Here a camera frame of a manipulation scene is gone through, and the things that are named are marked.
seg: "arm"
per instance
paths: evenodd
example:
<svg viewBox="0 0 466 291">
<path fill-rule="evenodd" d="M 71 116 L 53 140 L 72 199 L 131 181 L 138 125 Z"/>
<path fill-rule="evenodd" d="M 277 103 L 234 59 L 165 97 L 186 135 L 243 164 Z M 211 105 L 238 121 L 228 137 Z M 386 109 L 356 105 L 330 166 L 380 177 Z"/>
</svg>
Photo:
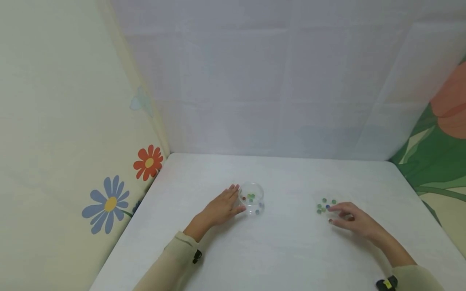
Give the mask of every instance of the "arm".
<svg viewBox="0 0 466 291">
<path fill-rule="evenodd" d="M 199 241 L 209 229 L 246 210 L 244 206 L 233 207 L 239 188 L 239 185 L 231 185 L 197 214 L 185 231 L 178 232 L 133 291 L 171 290 L 192 262 Z"/>
<path fill-rule="evenodd" d="M 351 202 L 339 203 L 329 211 L 340 211 L 341 219 L 330 219 L 334 226 L 363 236 L 378 247 L 387 257 L 392 272 L 398 279 L 398 291 L 440 291 L 442 286 L 432 274 L 417 265 L 404 247 L 367 213 Z"/>
</svg>

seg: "left hand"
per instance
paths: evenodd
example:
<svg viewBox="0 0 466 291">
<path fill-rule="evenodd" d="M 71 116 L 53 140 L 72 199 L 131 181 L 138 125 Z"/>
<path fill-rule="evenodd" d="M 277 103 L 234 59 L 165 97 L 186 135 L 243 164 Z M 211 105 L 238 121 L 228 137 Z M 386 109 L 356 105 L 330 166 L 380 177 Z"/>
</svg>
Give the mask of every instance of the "left hand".
<svg viewBox="0 0 466 291">
<path fill-rule="evenodd" d="M 231 185 L 230 188 L 225 189 L 210 201 L 204 210 L 192 219 L 191 223 L 183 231 L 184 234 L 199 242 L 211 227 L 223 224 L 235 215 L 245 211 L 245 206 L 234 207 L 238 199 L 239 189 L 239 185 Z"/>
<path fill-rule="evenodd" d="M 239 189 L 239 185 L 231 185 L 230 188 L 225 189 L 225 191 L 210 201 L 199 215 L 204 216 L 212 227 L 224 224 L 235 215 L 245 211 L 245 206 L 233 207 L 238 199 Z"/>
</svg>

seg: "light blue butterfly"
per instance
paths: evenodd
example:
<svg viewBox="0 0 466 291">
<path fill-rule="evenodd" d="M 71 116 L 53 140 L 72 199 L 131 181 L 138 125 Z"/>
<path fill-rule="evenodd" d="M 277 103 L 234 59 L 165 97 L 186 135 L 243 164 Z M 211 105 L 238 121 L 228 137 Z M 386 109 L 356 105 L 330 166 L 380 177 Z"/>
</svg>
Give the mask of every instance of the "light blue butterfly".
<svg viewBox="0 0 466 291">
<path fill-rule="evenodd" d="M 142 86 L 137 88 L 136 95 L 131 100 L 130 108 L 132 110 L 139 110 L 141 108 L 147 112 L 151 117 L 154 117 L 154 112 L 152 111 L 151 100 L 149 96 L 144 92 Z"/>
</svg>

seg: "fabric backdrop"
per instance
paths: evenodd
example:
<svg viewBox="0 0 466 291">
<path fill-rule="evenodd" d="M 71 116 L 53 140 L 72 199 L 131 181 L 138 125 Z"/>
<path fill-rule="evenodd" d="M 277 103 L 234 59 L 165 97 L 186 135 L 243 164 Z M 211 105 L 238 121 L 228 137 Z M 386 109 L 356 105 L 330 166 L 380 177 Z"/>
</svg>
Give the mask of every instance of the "fabric backdrop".
<svg viewBox="0 0 466 291">
<path fill-rule="evenodd" d="M 466 257 L 466 56 L 391 161 Z"/>
<path fill-rule="evenodd" d="M 112 0 L 172 152 L 387 160 L 466 50 L 464 0 Z"/>
<path fill-rule="evenodd" d="M 0 1 L 0 290 L 88 290 L 166 159 L 103 19 L 94 1 Z"/>
</svg>

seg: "yellow flower center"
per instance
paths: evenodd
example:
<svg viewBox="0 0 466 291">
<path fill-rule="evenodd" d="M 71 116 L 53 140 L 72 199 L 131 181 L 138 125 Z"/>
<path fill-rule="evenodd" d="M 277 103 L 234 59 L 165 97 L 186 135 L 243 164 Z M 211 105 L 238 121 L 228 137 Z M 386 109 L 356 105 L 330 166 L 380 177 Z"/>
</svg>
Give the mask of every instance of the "yellow flower center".
<svg viewBox="0 0 466 291">
<path fill-rule="evenodd" d="M 154 159 L 153 158 L 148 158 L 146 160 L 145 166 L 146 168 L 150 168 L 154 164 Z"/>
<path fill-rule="evenodd" d="M 105 206 L 103 207 L 106 212 L 112 211 L 115 206 L 117 205 L 118 201 L 115 197 L 110 197 L 107 202 L 105 202 Z"/>
</svg>

